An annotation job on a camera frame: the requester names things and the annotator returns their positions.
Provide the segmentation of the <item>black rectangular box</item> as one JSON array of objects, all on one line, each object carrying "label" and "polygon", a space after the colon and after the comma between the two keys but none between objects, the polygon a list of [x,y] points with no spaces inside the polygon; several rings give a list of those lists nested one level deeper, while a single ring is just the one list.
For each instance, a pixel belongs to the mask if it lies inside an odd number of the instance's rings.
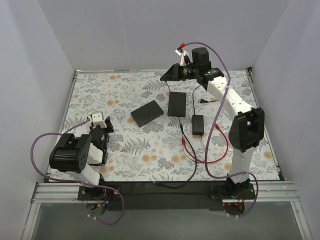
[{"label": "black rectangular box", "polygon": [[174,92],[169,93],[168,112],[169,117],[182,117],[186,116],[186,92]]}]

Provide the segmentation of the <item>black network switch with ports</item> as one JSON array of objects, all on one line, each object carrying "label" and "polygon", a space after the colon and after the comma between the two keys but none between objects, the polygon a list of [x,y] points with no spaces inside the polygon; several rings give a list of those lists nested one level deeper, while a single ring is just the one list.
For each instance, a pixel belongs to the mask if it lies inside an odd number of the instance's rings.
[{"label": "black network switch with ports", "polygon": [[131,117],[139,127],[148,124],[163,114],[164,111],[155,100],[150,101],[130,113]]}]

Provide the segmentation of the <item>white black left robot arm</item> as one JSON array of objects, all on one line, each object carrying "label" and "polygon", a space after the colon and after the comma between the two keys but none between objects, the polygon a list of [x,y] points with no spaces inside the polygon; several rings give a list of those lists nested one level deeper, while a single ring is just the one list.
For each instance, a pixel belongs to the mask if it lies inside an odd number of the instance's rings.
[{"label": "white black left robot arm", "polygon": [[108,143],[114,127],[110,117],[94,113],[89,118],[90,132],[76,137],[64,133],[49,157],[49,165],[62,173],[67,173],[77,181],[99,185],[104,179],[92,166],[104,166],[108,159]]}]

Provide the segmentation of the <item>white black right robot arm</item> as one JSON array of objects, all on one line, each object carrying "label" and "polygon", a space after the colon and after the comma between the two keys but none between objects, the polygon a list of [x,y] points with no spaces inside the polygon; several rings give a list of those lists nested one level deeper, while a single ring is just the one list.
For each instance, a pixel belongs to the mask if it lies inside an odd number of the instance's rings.
[{"label": "white black right robot arm", "polygon": [[162,77],[162,81],[185,81],[195,79],[208,93],[220,103],[232,120],[228,133],[233,148],[231,168],[224,177],[226,192],[238,196],[249,188],[250,165],[254,151],[264,138],[265,112],[245,102],[230,86],[230,74],[213,68],[208,49],[194,48],[189,54],[184,45],[175,52],[180,56],[180,63],[174,64]]}]

